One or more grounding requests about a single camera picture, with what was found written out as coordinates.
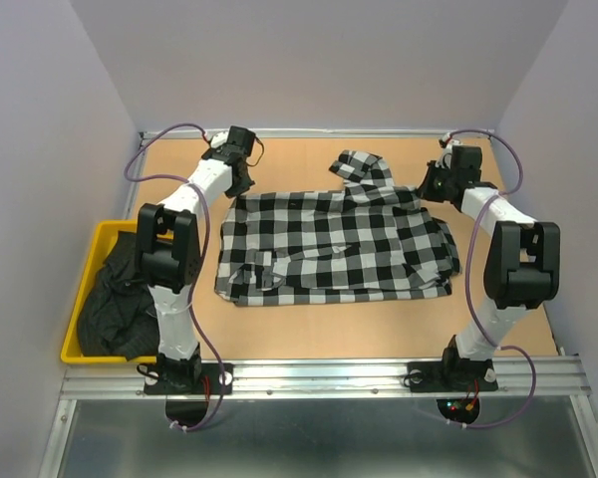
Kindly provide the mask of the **black white checkered shirt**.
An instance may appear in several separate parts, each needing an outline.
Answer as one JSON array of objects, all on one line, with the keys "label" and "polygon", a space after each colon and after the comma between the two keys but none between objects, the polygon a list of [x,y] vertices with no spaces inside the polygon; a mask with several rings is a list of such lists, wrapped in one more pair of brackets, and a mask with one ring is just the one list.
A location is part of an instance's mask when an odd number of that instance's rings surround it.
[{"label": "black white checkered shirt", "polygon": [[460,272],[448,225],[386,161],[344,150],[340,190],[244,194],[220,228],[215,292],[239,307],[434,299]]}]

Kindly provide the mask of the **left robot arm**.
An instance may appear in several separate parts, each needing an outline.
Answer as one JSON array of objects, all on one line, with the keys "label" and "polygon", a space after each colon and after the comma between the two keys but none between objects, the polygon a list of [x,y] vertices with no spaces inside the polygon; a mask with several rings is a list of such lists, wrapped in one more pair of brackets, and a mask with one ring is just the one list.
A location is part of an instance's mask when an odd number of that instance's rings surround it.
[{"label": "left robot arm", "polygon": [[212,202],[222,195],[235,197],[254,184],[248,158],[257,141],[254,131],[233,125],[206,142],[207,150],[190,176],[153,174],[132,179],[178,183],[159,203],[144,204],[137,218],[136,270],[148,285],[159,333],[155,362],[139,367],[145,393],[191,393],[201,383],[191,297],[209,238],[199,239],[198,217],[203,217],[209,232]]}]

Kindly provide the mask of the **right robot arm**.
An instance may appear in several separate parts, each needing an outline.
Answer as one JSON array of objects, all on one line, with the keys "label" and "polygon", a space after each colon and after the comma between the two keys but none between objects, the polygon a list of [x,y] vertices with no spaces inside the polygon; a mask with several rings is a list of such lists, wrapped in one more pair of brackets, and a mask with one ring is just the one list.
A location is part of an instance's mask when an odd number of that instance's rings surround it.
[{"label": "right robot arm", "polygon": [[493,356],[529,311],[552,300],[560,275],[560,229],[516,209],[481,179],[482,152],[454,139],[441,141],[441,157],[428,164],[422,199],[449,202],[484,231],[490,245],[483,271],[485,297],[470,305],[471,322],[453,336],[438,361],[411,362],[406,379],[414,392],[497,388]]}]

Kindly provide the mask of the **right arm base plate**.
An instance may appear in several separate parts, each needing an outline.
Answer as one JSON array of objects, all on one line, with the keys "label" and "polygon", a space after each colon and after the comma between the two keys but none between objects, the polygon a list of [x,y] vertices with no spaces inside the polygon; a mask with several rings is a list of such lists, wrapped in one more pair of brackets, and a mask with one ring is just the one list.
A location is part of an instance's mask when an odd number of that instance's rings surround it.
[{"label": "right arm base plate", "polygon": [[415,360],[406,364],[404,385],[413,393],[497,391],[498,383],[491,360],[460,359],[457,364],[440,360]]}]

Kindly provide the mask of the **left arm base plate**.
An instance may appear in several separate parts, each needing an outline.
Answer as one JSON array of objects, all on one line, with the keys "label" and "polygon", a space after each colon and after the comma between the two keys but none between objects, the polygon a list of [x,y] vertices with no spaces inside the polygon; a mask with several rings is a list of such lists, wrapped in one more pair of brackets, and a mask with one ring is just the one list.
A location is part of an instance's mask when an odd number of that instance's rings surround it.
[{"label": "left arm base plate", "polygon": [[221,374],[216,362],[203,362],[194,377],[168,377],[156,363],[140,363],[136,371],[144,378],[146,395],[219,395],[232,394],[232,363]]}]

